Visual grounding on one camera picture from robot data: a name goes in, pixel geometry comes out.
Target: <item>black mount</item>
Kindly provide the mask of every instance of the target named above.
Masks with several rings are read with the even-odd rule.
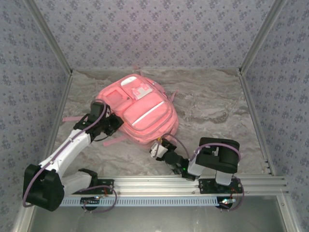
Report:
[[[114,188],[114,180],[113,179],[98,179],[97,173],[95,173],[95,176],[93,176],[93,178],[91,179],[91,184],[90,184],[90,187],[99,186],[99,185],[107,185],[107,186]],[[77,194],[77,195],[102,195],[102,194],[111,195],[111,194],[113,194],[113,192],[109,188],[96,188],[96,189],[92,189],[92,190],[76,192],[74,194]],[[80,204],[84,204],[86,201],[87,201],[87,204],[91,204],[91,206],[85,207],[85,209],[88,210],[88,211],[95,210],[97,208],[97,206],[95,206],[95,205],[100,203],[100,199],[98,199],[97,197],[81,197]]]
[[[26,168],[23,197],[30,181],[40,169],[41,167],[39,165],[36,166],[33,164],[30,164]],[[56,173],[54,169],[52,171],[44,170],[34,181],[28,193],[26,202],[49,211],[54,211],[61,204],[63,197],[64,190],[58,173]]]
[[[221,143],[234,147],[239,150],[239,143],[230,139],[216,139],[216,138],[201,138],[199,146],[210,143]],[[203,167],[218,170],[223,173],[234,174],[237,172],[239,157],[238,154],[227,147],[211,146],[210,148],[202,148],[197,154],[195,164]]]
[[[162,139],[162,146],[167,148],[168,151],[162,158],[156,158],[157,161],[165,161],[165,163],[173,170],[175,174],[180,174],[182,178],[194,181],[195,175],[188,173],[189,159],[185,159],[175,152],[177,148],[174,144],[170,143],[167,139]]]
[[[111,112],[109,105],[106,105],[107,109],[101,118],[101,120],[94,125],[92,128],[86,130],[86,133],[90,135],[91,141],[93,141],[101,132],[105,133],[107,136],[111,136],[115,133],[124,123],[123,120],[112,113],[106,117],[107,112]],[[98,101],[95,101],[90,106],[90,113],[86,114],[78,123],[73,127],[74,130],[80,129],[83,130],[86,127],[94,123],[102,114],[104,109],[104,104]]]

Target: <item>backpack strap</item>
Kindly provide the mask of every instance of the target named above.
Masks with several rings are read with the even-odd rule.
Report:
[[[173,102],[174,101],[174,97],[175,97],[175,95],[178,93],[178,89],[172,94],[172,96],[170,97],[170,98],[168,98],[171,102]]]
[[[83,116],[75,116],[75,117],[64,117],[62,119],[62,122],[73,122],[73,121],[80,121],[83,118]]]

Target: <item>pink backpack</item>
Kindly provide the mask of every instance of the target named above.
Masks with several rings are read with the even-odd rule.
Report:
[[[128,75],[104,88],[97,96],[124,121],[120,131],[124,137],[104,142],[110,145],[126,138],[140,144],[152,143],[165,133],[175,135],[178,117],[172,104],[157,82],[138,74]]]

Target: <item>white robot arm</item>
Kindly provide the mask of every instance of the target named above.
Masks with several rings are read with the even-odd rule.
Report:
[[[63,174],[76,156],[101,132],[110,136],[123,124],[121,118],[107,112],[110,112],[108,105],[93,102],[90,113],[75,124],[69,137],[51,156],[39,165],[31,164],[26,168],[24,204],[28,202],[54,211],[64,197],[96,184],[97,173],[91,170],[80,169],[67,177]]]

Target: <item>metal bar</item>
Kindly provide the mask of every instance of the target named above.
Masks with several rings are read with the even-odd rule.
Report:
[[[56,117],[55,117],[55,120],[54,120],[54,123],[53,123],[52,130],[51,130],[50,135],[48,137],[46,148],[45,148],[44,155],[43,155],[42,158],[48,157],[53,150],[55,140],[56,140],[56,137],[57,137],[57,133],[58,133],[58,129],[59,129],[59,125],[60,125],[60,122],[61,122],[61,119],[62,119],[64,106],[66,104],[67,97],[68,97],[68,94],[69,94],[71,82],[72,82],[72,76],[70,74],[69,77],[68,77],[68,80],[66,82],[66,85],[64,87],[64,91],[63,91],[61,99],[60,99],[58,111],[57,111],[57,114],[56,114]],[[24,208],[23,206],[21,206],[19,213],[16,217],[15,223],[14,223],[14,230],[12,230],[12,231],[14,231],[14,232],[25,232],[25,231],[27,231],[28,228],[29,228],[29,225],[30,225],[32,215],[34,215],[35,209],[36,209],[36,207]]]
[[[258,119],[257,112],[255,110],[254,102],[253,102],[253,99],[252,99],[250,91],[249,91],[248,83],[246,81],[246,78],[242,74],[239,75],[239,79],[240,79],[242,90],[243,90],[243,93],[245,95],[248,107],[249,107],[249,112],[251,114],[253,126],[255,128],[256,136],[257,136],[257,139],[259,141],[263,157],[265,159],[267,159],[267,161],[268,161],[271,174],[276,175],[275,166],[272,162],[272,158],[270,156],[270,152],[269,152],[268,146],[266,144],[266,139],[265,139],[265,136],[263,134],[263,130],[262,130],[262,127],[261,127],[261,124],[260,124],[260,120]]]
[[[241,82],[241,85],[242,85],[242,88],[243,88],[243,92],[245,94],[245,98],[246,98],[246,101],[247,101],[247,104],[248,104],[248,107],[249,107],[250,114],[251,114],[251,117],[252,117],[253,125],[254,125],[255,131],[256,131],[256,136],[257,136],[257,139],[260,143],[260,147],[262,149],[263,156],[268,161],[271,174],[276,175],[275,166],[272,162],[272,158],[270,156],[270,152],[269,152],[268,146],[266,144],[266,140],[265,140],[265,137],[264,137],[264,134],[263,134],[263,130],[262,130],[260,121],[258,120],[257,112],[256,112],[255,107],[254,107],[254,102],[253,102],[253,99],[252,99],[251,94],[249,92],[248,83],[247,83],[244,75],[240,74],[239,78],[240,78],[240,82]],[[284,221],[284,224],[286,226],[287,231],[288,232],[300,232],[301,227],[300,227],[299,220],[296,216],[294,206],[292,204],[291,196],[286,195],[286,194],[278,194],[277,199],[278,199],[278,204],[280,206],[281,214],[282,214],[283,221]]]
[[[62,93],[61,99],[60,99],[58,111],[57,111],[57,114],[56,114],[56,117],[53,123],[52,130],[47,140],[47,144],[46,144],[46,148],[44,150],[44,156],[43,156],[44,159],[47,158],[53,151],[56,137],[57,137],[58,130],[59,130],[59,125],[62,120],[62,114],[63,114],[64,107],[66,105],[67,98],[69,95],[71,83],[72,83],[72,75],[70,74],[66,82],[66,85],[64,87],[64,91]]]
[[[34,214],[35,209],[36,209],[35,207],[30,207],[30,208],[21,207],[15,219],[12,231],[13,232],[28,231],[28,228],[30,227],[32,215],[35,215]]]
[[[286,181],[282,176],[238,175],[245,195],[276,196],[288,194]],[[121,197],[180,197],[180,196],[226,196],[228,194],[200,194],[198,180],[188,181],[179,176],[133,176],[108,177],[114,179],[114,189]]]
[[[247,52],[247,55],[245,56],[240,66],[242,73],[246,73],[248,70],[250,64],[254,60],[258,50],[262,46],[265,38],[267,37],[286,2],[287,0],[275,0],[272,4],[264,22],[261,25],[260,30],[258,31],[251,47],[249,48],[249,51]]]
[[[32,15],[34,21],[39,26],[42,34],[44,35],[46,41],[48,42],[49,46],[51,47],[53,53],[57,57],[60,65],[65,70],[67,74],[71,73],[71,68],[69,66],[69,63],[67,62],[65,56],[63,55],[56,39],[54,38],[52,32],[50,31],[42,13],[40,12],[37,4],[34,2],[34,0],[24,0],[24,3],[28,10],[30,11],[30,14]]]
[[[301,232],[299,220],[294,209],[291,196],[277,196],[283,221],[288,232]]]

